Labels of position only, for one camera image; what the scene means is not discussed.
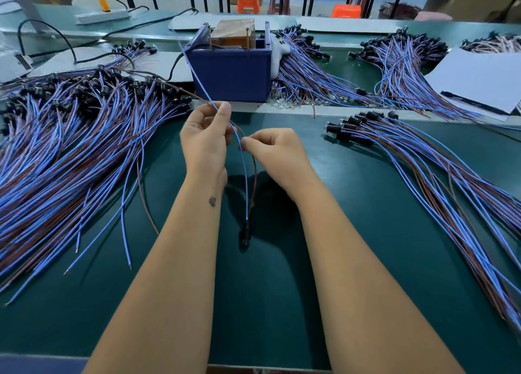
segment person's right hand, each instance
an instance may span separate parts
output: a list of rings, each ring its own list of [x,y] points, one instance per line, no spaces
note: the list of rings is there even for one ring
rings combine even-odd
[[[298,135],[291,128],[268,128],[241,139],[242,147],[259,160],[293,201],[306,185],[318,180]]]

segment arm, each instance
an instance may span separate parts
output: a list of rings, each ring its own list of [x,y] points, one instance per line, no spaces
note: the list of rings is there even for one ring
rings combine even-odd
[[[295,132],[261,130],[243,147],[298,207],[333,372],[463,373],[313,171]]]
[[[186,179],[84,374],[205,373],[231,109],[195,109],[181,130]]]

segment hand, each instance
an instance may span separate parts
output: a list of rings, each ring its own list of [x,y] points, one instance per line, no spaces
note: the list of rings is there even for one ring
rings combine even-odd
[[[186,175],[217,183],[222,193],[228,181],[225,168],[226,146],[231,143],[231,106],[215,102],[195,108],[181,130],[181,147],[186,161]]]
[[[241,139],[242,147],[259,160],[293,201],[310,182],[319,180],[298,135],[291,128],[268,128]]]

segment workbench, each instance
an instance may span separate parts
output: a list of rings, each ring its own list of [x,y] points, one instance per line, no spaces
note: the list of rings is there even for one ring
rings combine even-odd
[[[129,24],[76,27],[68,13],[57,13],[65,10],[62,8],[47,6],[41,12],[49,23],[80,41]],[[162,15],[164,11],[151,10],[140,18],[149,21]],[[21,13],[2,15],[0,28],[9,35],[16,32],[22,20]],[[491,30],[521,33],[520,26],[512,25],[395,23],[409,25],[413,33],[440,36],[449,46],[459,45],[462,39],[487,35]],[[167,25],[165,22],[126,35],[146,37],[149,43],[164,48],[175,48],[175,39],[190,37],[189,33],[169,32]],[[376,68],[347,56],[356,43],[374,35],[313,35],[333,54],[332,62],[323,66],[329,73],[368,88],[379,80]],[[31,38],[36,36],[24,35],[28,43]],[[263,113],[267,107],[271,110]],[[269,127],[295,129],[318,176],[468,374],[521,371],[521,348],[514,333],[489,304],[452,242],[416,201],[395,169],[370,149],[339,144],[322,134],[325,121],[335,121],[338,114],[348,113],[349,109],[322,107],[324,115],[316,119],[302,114],[302,109],[277,109],[268,104],[234,104],[232,110],[232,120],[246,134]],[[416,115],[411,124],[446,144],[490,182],[521,197],[519,143],[476,125],[419,121],[422,119],[418,117],[421,116]],[[179,140],[182,125],[182,120],[163,125],[146,148],[145,196],[158,226],[164,224],[185,178]],[[258,185],[251,213],[253,237],[249,249],[241,252],[238,234],[244,216],[244,176],[240,153],[230,149],[225,166],[229,176],[221,209],[209,363],[328,370],[313,272],[296,206],[257,164]],[[251,162],[247,167],[252,183]],[[112,217],[120,205],[119,199],[120,190],[86,228],[82,247]],[[503,251],[468,212],[492,261],[520,285],[521,277]],[[119,222],[64,276],[75,258],[74,248],[69,249],[14,304],[0,308],[0,352],[83,358],[91,354],[156,239],[139,195],[128,205],[125,219],[134,270],[129,270],[125,259]],[[518,245],[512,247],[516,254],[521,254]],[[14,287],[0,296],[0,304],[8,301],[15,290]]]

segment blue plastic bin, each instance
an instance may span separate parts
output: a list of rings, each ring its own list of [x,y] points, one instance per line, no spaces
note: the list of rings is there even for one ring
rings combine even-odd
[[[269,22],[266,22],[264,39],[257,39],[256,48],[191,50],[191,47],[199,44],[208,44],[209,35],[210,28],[205,24],[188,42],[184,50],[212,100],[265,102],[271,88]],[[196,93],[207,100],[195,77],[194,83]]]

